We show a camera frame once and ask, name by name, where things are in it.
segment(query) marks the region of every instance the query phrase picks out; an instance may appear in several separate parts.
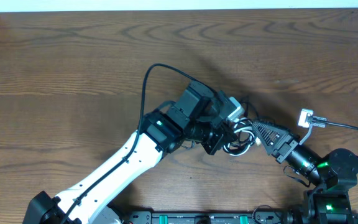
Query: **white wall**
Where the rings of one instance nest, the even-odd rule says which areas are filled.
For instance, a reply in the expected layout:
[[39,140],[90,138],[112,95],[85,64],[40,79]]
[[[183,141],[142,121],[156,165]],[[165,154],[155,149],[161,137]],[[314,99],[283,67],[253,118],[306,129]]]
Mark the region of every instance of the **white wall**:
[[358,7],[356,0],[0,0],[0,12]]

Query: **wooden table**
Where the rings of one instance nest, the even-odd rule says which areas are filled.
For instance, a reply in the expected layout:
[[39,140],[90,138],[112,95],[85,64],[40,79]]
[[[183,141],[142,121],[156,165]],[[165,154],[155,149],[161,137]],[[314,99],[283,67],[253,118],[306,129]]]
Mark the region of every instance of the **wooden table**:
[[[20,223],[30,199],[77,183],[137,126],[142,79],[162,62],[303,135],[310,108],[358,126],[358,9],[46,12],[0,14],[0,223]],[[163,68],[147,84],[149,111],[188,80]],[[319,155],[358,133],[316,128]],[[305,188],[253,148],[231,157],[179,149],[115,203],[154,210],[253,210],[302,201]],[[351,189],[358,211],[358,185]]]

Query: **green led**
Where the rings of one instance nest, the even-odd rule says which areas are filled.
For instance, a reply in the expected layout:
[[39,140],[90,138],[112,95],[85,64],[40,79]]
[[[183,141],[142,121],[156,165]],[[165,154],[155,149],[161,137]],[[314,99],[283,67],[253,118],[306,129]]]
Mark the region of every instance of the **green led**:
[[320,163],[317,165],[318,168],[322,168],[322,167],[325,167],[325,166],[328,166],[328,162],[323,162],[323,163]]
[[302,162],[302,165],[303,165],[304,167],[309,167],[309,166],[310,166],[310,163],[309,163],[309,162],[306,162],[306,161],[303,161],[303,162]]

